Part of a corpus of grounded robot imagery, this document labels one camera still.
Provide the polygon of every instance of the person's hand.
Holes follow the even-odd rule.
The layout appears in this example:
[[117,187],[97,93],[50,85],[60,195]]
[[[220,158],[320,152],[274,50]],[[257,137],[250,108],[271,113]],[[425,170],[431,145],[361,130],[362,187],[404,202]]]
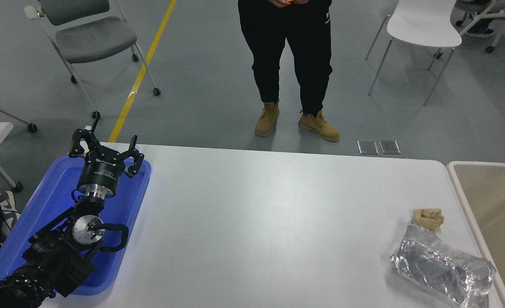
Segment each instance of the person's hand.
[[271,2],[274,6],[277,6],[278,8],[284,8],[284,7],[289,6],[291,4],[290,2],[287,2],[286,0],[268,0],[268,1]]

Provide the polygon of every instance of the yellow floor line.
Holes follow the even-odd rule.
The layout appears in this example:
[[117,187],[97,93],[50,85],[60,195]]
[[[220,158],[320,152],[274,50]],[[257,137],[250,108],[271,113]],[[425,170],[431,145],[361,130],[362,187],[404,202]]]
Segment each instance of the yellow floor line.
[[[167,25],[168,18],[171,16],[171,13],[172,13],[172,10],[173,10],[175,4],[176,4],[176,0],[171,0],[171,4],[169,4],[167,12],[165,12],[165,16],[163,17],[163,21],[161,22],[161,25],[159,25],[159,28],[157,29],[157,33],[155,34],[153,42],[151,43],[151,46],[149,48],[148,54],[146,55],[146,63],[148,63],[148,64],[151,61],[151,57],[153,57],[155,49],[157,48],[157,45],[159,43],[159,39],[161,39],[161,35],[163,34],[163,30],[165,29],[165,26]],[[136,76],[135,84],[133,84],[133,87],[131,88],[131,92],[129,93],[129,96],[127,97],[127,101],[125,102],[125,106],[123,106],[123,109],[122,109],[121,113],[119,114],[119,118],[117,119],[117,121],[115,123],[114,129],[112,130],[112,134],[110,134],[110,138],[108,138],[108,142],[115,142],[117,140],[117,137],[119,136],[119,133],[121,132],[121,128],[123,127],[123,124],[125,123],[125,119],[127,119],[127,115],[129,114],[129,110],[131,110],[131,106],[133,105],[133,102],[135,101],[135,96],[136,96],[137,92],[139,91],[140,84],[142,83],[145,73],[146,73],[146,67],[144,64],[142,64],[142,67],[140,68],[139,75]]]

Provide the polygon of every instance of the chair seat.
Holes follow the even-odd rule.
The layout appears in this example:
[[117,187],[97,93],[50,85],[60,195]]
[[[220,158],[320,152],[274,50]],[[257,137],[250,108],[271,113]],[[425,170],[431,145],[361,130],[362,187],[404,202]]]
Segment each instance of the chair seat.
[[[487,8],[488,4],[473,4],[472,2],[461,2],[458,0],[455,7],[466,12],[482,12]],[[505,10],[505,0],[497,1],[490,11],[498,12],[500,10]]]
[[387,23],[387,33],[413,45],[426,47],[456,47],[461,37],[448,18],[419,14],[393,14]]
[[108,58],[136,42],[136,33],[116,16],[57,31],[56,44],[69,63]]

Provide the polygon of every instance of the gray chair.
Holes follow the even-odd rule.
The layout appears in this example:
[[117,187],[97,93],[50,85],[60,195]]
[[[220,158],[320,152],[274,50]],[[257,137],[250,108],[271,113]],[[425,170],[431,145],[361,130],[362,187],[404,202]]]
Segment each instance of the gray chair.
[[131,47],[133,53],[132,59],[137,62],[139,58],[135,54],[135,49],[139,51],[142,62],[144,62],[146,71],[153,85],[153,93],[155,96],[161,94],[159,88],[155,85],[148,64],[144,59],[144,55],[138,43],[136,42],[136,33],[129,24],[127,18],[119,4],[118,0],[114,0],[121,17],[108,16],[102,19],[94,20],[86,24],[69,27],[59,30],[55,33],[55,37],[49,33],[47,26],[41,18],[46,16],[49,22],[54,26],[63,25],[81,19],[87,16],[97,15],[107,12],[110,9],[109,0],[38,0],[40,8],[35,9],[33,6],[26,6],[25,13],[28,19],[39,19],[47,37],[55,47],[56,52],[66,68],[71,74],[71,81],[77,83],[93,112],[93,118],[99,118],[100,113],[92,103],[87,94],[80,78],[72,67],[74,63],[87,63],[108,58],[118,54],[125,49]]
[[[456,26],[463,25],[464,21],[467,19],[469,14],[475,14],[473,20],[469,23],[461,32],[461,36],[465,35],[471,27],[473,27],[479,20],[486,18],[505,18],[505,0],[490,0],[487,4],[474,4],[472,2],[462,2],[460,0],[456,1],[455,8],[465,11],[463,18],[456,21]],[[503,27],[497,33],[495,39],[490,46],[486,47],[485,51],[491,53],[496,47],[503,31],[505,29],[505,23]]]

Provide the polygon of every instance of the black pants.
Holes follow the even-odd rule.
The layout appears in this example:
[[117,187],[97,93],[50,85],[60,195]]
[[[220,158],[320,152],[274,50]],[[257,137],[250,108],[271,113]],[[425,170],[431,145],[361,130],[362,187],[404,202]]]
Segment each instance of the black pants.
[[254,57],[252,70],[263,102],[278,100],[279,60],[286,39],[294,55],[304,113],[316,116],[322,109],[332,73],[331,2],[311,0],[277,8],[267,0],[239,0],[241,31]]

